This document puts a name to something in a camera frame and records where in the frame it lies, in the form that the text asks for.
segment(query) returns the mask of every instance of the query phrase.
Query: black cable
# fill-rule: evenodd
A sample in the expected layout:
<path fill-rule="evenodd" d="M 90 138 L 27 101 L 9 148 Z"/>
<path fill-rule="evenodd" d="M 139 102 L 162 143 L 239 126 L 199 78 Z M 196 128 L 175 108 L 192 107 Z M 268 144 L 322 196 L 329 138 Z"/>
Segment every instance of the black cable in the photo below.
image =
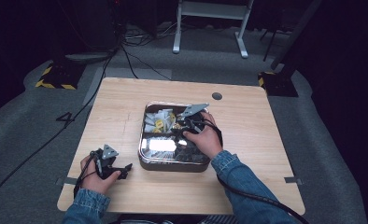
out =
<path fill-rule="evenodd" d="M 304 224 L 308 224 L 308 222 L 306 221 L 306 219 L 304 219 L 302 216 L 300 216 L 298 213 L 296 213 L 294 210 L 292 210 L 291 208 L 287 207 L 285 204 L 277 202 L 275 200 L 269 199 L 269 198 L 265 198 L 259 195 L 255 195 L 255 194 L 250 194 L 250 193 L 245 193 L 239 189 L 234 189 L 233 187 L 229 186 L 227 183 L 225 183 L 224 181 L 222 181 L 219 176 L 217 176 L 217 179 L 219 180 L 219 182 L 221 183 L 221 185 L 230 190 L 231 192 L 235 193 L 235 194 L 239 194 L 242 195 L 244 197 L 253 199 L 253 200 L 257 200 L 259 202 L 263 202 L 263 203 L 269 203 L 275 207 L 278 207 L 280 209 L 282 209 L 283 211 L 291 214 L 292 216 L 294 216 L 295 218 L 297 218 L 298 220 L 300 220 L 302 223 Z"/>
<path fill-rule="evenodd" d="M 122 47 L 123 52 L 125 52 L 125 56 L 126 56 L 126 59 L 128 60 L 128 64 L 129 64 L 129 67 L 131 68 L 132 74 L 134 75 L 135 78 L 138 79 L 138 76 L 134 73 L 134 69 L 132 67 L 131 60 L 129 59 L 128 52 L 126 52 L 126 49 L 123 46 L 121 47 Z"/>
<path fill-rule="evenodd" d="M 39 151 L 41 151 L 44 147 L 46 147 L 51 141 L 53 141 L 60 133 L 62 133 L 64 131 L 64 129 L 67 128 L 68 125 L 71 124 L 71 122 L 73 122 L 76 117 L 85 109 L 85 107 L 92 101 L 92 98 L 96 95 L 96 93 L 98 92 L 99 88 L 100 88 L 100 85 L 102 83 L 102 80 L 103 80 L 103 77 L 106 75 L 106 68 L 109 64 L 109 62 L 111 61 L 112 57 L 115 55 L 117 51 L 114 52 L 114 54 L 111 55 L 111 57 L 106 60 L 105 64 L 103 65 L 103 74 L 100 78 L 100 81 L 99 81 L 99 84 L 97 86 L 97 89 L 96 91 L 94 92 L 94 94 L 92 95 L 91 99 L 77 112 L 77 114 L 72 118 L 70 119 L 64 126 L 61 130 L 59 130 L 59 132 L 57 132 L 55 135 L 53 135 L 51 137 L 50 140 L 48 140 L 44 145 L 42 145 L 39 149 L 37 149 L 35 152 L 33 152 L 29 157 L 27 157 L 23 162 L 21 162 L 21 164 L 19 164 L 12 172 L 9 173 L 9 175 L 7 175 L 4 180 L 0 183 L 0 188 L 26 163 L 28 162 L 30 159 L 33 158 L 33 156 L 35 154 L 37 154 Z"/>
<path fill-rule="evenodd" d="M 138 29 L 131 29 L 129 31 L 130 33 L 129 34 L 127 33 L 126 36 L 124 37 L 124 40 L 122 41 L 123 45 L 131 46 L 131 47 L 141 46 L 144 41 L 149 39 L 148 34 L 144 34 L 140 32 Z M 128 38 L 140 38 L 140 41 L 135 43 L 135 42 L 128 41 L 127 40 Z"/>
<path fill-rule="evenodd" d="M 93 160 L 93 157 L 94 156 L 95 156 L 95 153 L 92 153 L 91 152 L 91 156 L 86 161 L 86 164 L 84 165 L 84 167 L 81 170 L 81 174 L 77 178 L 76 186 L 74 187 L 74 190 L 73 190 L 74 198 L 76 198 L 76 196 L 77 196 L 78 190 L 79 190 L 79 188 L 81 187 L 81 184 L 82 184 L 82 180 L 87 176 L 86 175 L 85 177 L 82 178 L 82 176 L 85 174 L 85 171 L 88 169 L 89 163 L 91 163 L 91 161 Z"/>
<path fill-rule="evenodd" d="M 137 31 L 138 34 L 133 34 L 131 36 L 128 36 L 128 37 L 137 37 L 137 36 L 142 36 L 140 38 L 140 41 L 138 43 L 134 43 L 134 42 L 129 42 L 127 41 L 126 39 L 122 42 L 122 44 L 126 45 L 126 46 L 130 46 L 130 47 L 138 47 L 138 46 L 146 46 L 147 44 L 149 44 L 151 41 L 154 41 L 154 40 L 160 40 L 160 39 L 164 39 L 166 37 L 168 37 L 169 35 L 174 35 L 175 33 L 171 33 L 171 34 L 165 34 L 167 31 L 169 31 L 170 29 L 172 28 L 175 28 L 177 27 L 177 22 L 175 22 L 173 25 L 170 25 L 169 27 L 167 28 L 163 28 L 161 29 L 161 33 L 157 34 L 155 38 L 152 38 L 150 35 L 148 34 L 142 34 L 140 31 L 138 31 L 137 29 L 132 29 L 131 31 Z"/>
<path fill-rule="evenodd" d="M 96 172 L 95 172 L 95 171 L 93 171 L 93 172 L 91 172 L 90 174 L 85 175 L 84 177 L 82 177 L 82 181 L 83 181 L 86 177 L 88 177 L 88 176 L 90 176 L 90 175 L 93 175 L 93 174 L 96 174 Z"/>
<path fill-rule="evenodd" d="M 157 70 L 155 70 L 151 65 L 149 65 L 149 64 L 147 64 L 147 63 L 145 63 L 145 62 L 143 62 L 143 61 L 141 61 L 138 57 L 136 57 L 136 56 L 134 56 L 133 54 L 131 54 L 131 53 L 129 53 L 129 52 L 127 52 L 127 54 L 128 55 L 130 55 L 130 56 L 132 56 L 132 57 L 134 57 L 134 58 L 136 58 L 138 61 L 140 61 L 141 63 L 143 63 L 144 65 L 146 65 L 147 67 L 149 67 L 150 69 L 152 69 L 152 71 L 154 71 L 154 72 L 156 72 L 156 73 L 158 73 L 159 75 L 161 75 L 162 77 L 165 77 L 166 79 L 168 79 L 168 80 L 172 80 L 172 79 L 170 79 L 169 77 L 166 77 L 166 76 L 164 76 L 163 74 L 161 74 L 160 72 L 158 72 Z"/>
<path fill-rule="evenodd" d="M 208 121 L 208 122 L 196 121 L 196 120 L 192 120 L 191 122 L 194 123 L 194 124 L 198 123 L 198 124 L 207 125 L 210 128 L 212 128 L 214 130 L 214 132 L 216 132 L 217 136 L 219 137 L 219 143 L 223 147 L 223 140 L 222 140 L 222 132 L 221 132 L 221 130 L 213 122 L 211 122 L 210 120 L 208 120 L 208 119 L 204 119 L 204 120 L 205 121 Z"/>

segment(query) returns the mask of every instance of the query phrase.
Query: stainless steel container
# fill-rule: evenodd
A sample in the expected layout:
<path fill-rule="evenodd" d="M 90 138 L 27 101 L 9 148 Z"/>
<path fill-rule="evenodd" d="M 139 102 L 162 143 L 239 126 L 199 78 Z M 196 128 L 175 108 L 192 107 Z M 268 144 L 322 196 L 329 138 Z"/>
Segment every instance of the stainless steel container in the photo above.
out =
<path fill-rule="evenodd" d="M 155 101 L 146 105 L 138 149 L 144 169 L 173 172 L 203 172 L 207 169 L 210 159 L 181 133 L 171 132 L 177 115 L 187 106 Z"/>

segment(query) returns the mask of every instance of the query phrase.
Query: denim jacket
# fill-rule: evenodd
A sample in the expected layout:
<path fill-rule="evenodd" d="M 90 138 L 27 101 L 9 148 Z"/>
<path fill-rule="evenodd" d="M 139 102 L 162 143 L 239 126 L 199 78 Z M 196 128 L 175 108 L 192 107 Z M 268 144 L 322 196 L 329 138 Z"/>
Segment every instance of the denim jacket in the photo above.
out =
<path fill-rule="evenodd" d="M 277 201 L 251 169 L 236 155 L 224 150 L 211 162 L 219 178 L 235 189 Z M 238 223 L 296 223 L 283 210 L 270 204 L 254 201 L 225 190 Z M 106 196 L 87 189 L 80 189 L 73 204 L 65 213 L 63 223 L 101 223 L 110 200 Z"/>

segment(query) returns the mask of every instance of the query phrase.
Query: yellow black hazard tape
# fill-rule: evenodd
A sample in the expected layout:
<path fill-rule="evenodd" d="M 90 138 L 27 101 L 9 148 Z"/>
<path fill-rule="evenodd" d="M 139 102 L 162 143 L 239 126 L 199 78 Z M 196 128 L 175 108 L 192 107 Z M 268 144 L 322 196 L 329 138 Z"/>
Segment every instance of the yellow black hazard tape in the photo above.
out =
<path fill-rule="evenodd" d="M 258 74 L 260 87 L 268 96 L 298 97 L 297 90 L 290 78 L 285 78 L 279 73 L 260 72 Z"/>
<path fill-rule="evenodd" d="M 264 81 L 264 76 L 265 75 L 275 75 L 276 73 L 273 73 L 273 72 L 260 72 L 258 74 L 258 80 L 259 80 L 259 85 L 260 87 L 262 87 L 265 91 L 266 91 L 266 88 L 265 88 L 265 81 Z"/>
<path fill-rule="evenodd" d="M 54 66 L 54 63 L 50 63 L 35 86 L 76 90 L 84 69 L 84 65 L 75 64 L 70 67 L 62 68 L 61 66 Z"/>

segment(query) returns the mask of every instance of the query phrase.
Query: gray carpet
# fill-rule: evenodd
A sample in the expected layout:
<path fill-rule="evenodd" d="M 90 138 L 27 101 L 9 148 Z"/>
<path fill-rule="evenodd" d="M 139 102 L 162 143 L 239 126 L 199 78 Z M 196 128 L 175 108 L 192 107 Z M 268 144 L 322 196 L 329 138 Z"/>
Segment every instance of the gray carpet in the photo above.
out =
<path fill-rule="evenodd" d="M 279 46 L 273 45 L 264 63 L 262 58 L 269 35 L 261 42 L 261 32 L 246 31 L 244 41 L 249 58 L 244 60 L 234 41 L 237 30 L 184 32 L 177 55 L 172 53 L 172 35 L 146 46 L 126 47 L 126 50 L 158 71 L 165 71 L 175 81 L 256 86 L 258 73 L 271 71 L 270 64 Z M 278 37 L 276 43 L 283 41 Z M 130 58 L 141 78 L 158 79 L 158 74 L 152 74 L 149 67 Z M 94 90 L 93 80 L 97 80 L 103 66 L 103 63 L 89 64 L 75 91 L 36 88 L 48 64 L 40 64 L 29 73 L 24 80 L 26 92 L 0 109 L 0 183 L 64 126 L 63 122 L 55 121 L 58 117 L 66 112 L 76 114 L 81 109 L 89 99 L 89 92 Z M 128 68 L 125 55 L 120 51 L 108 65 L 106 75 L 128 77 Z M 366 223 L 359 187 L 318 116 L 308 83 L 298 72 L 292 80 L 298 98 L 268 99 L 292 169 L 303 181 L 299 189 L 306 208 L 304 217 L 310 223 Z M 0 223 L 59 223 L 62 220 L 64 212 L 56 206 L 61 188 L 55 181 L 57 177 L 66 176 L 91 109 L 88 106 L 0 189 Z M 104 222 L 113 221 L 116 216 L 107 214 Z"/>

